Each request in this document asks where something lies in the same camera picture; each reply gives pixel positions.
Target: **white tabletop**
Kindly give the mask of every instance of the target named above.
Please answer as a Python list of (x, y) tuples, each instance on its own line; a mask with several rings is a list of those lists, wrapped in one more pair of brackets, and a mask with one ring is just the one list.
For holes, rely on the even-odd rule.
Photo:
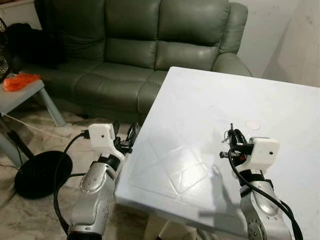
[[(258, 130), (248, 127), (249, 122)], [(246, 236), (240, 185), (220, 151), (230, 123), (280, 142), (265, 177), (305, 240), (320, 239), (320, 92), (253, 77), (172, 67), (116, 187), (120, 204), (209, 231)]]
[(19, 91), (5, 91), (3, 83), (0, 84), (1, 114), (9, 113), (44, 87), (45, 85), (41, 80), (34, 81)]

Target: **black round fan base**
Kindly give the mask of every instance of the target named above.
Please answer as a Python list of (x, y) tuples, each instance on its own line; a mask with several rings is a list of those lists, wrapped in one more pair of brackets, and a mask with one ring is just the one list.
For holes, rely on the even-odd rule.
[(27, 199), (40, 199), (53, 193), (55, 171), (62, 157), (56, 174), (58, 185), (71, 173), (72, 160), (64, 152), (46, 151), (21, 166), (14, 179), (16, 192)]

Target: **table leg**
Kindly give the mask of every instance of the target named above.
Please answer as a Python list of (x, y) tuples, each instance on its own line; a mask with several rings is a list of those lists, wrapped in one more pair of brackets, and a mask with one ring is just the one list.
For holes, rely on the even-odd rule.
[(62, 127), (63, 125), (65, 125), (66, 121), (64, 120), (64, 118), (60, 114), (59, 110), (57, 109), (56, 105), (54, 104), (54, 102), (52, 101), (50, 96), (48, 95), (45, 88), (42, 88), (39, 91), (39, 93), (40, 93), (40, 96), (41, 96), (46, 108), (48, 109), (51, 117), (53, 118), (55, 125), (57, 125), (58, 127)]
[(17, 148), (0, 133), (0, 150), (7, 155), (7, 157), (13, 162), (16, 167), (21, 166), (19, 153)]

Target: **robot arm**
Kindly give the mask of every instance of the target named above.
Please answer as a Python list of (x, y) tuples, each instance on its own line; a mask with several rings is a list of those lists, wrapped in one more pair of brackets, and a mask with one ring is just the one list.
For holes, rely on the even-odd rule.
[(279, 206), (244, 182), (280, 202), (271, 180), (264, 177), (264, 173), (276, 160), (279, 143), (266, 137), (252, 137), (247, 143), (243, 134), (238, 129), (234, 130), (232, 124), (228, 139), (231, 149), (229, 152), (221, 152), (220, 157), (229, 158), (231, 166), (240, 175), (240, 206), (246, 219), (249, 240), (291, 240), (292, 236)]
[(67, 240), (101, 240), (104, 234), (110, 204), (113, 201), (115, 181), (130, 152), (136, 136), (136, 125), (128, 132), (124, 146), (115, 136), (112, 124), (89, 126), (91, 145), (100, 154), (80, 182), (80, 194), (71, 212)]

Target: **small white side table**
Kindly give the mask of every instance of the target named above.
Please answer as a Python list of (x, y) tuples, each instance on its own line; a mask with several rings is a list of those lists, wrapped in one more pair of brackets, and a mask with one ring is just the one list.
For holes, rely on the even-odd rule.
[[(51, 117), (58, 127), (66, 124), (66, 121), (60, 114), (54, 102), (51, 100), (45, 85), (41, 80), (30, 83), (20, 91), (7, 92), (4, 90), (3, 84), (0, 84), (0, 113), (5, 115), (29, 99), (34, 94), (39, 93)], [(2, 150), (8, 158), (19, 167), (21, 165), (19, 153), (15, 145), (11, 143), (5, 136), (0, 133), (0, 150)]]

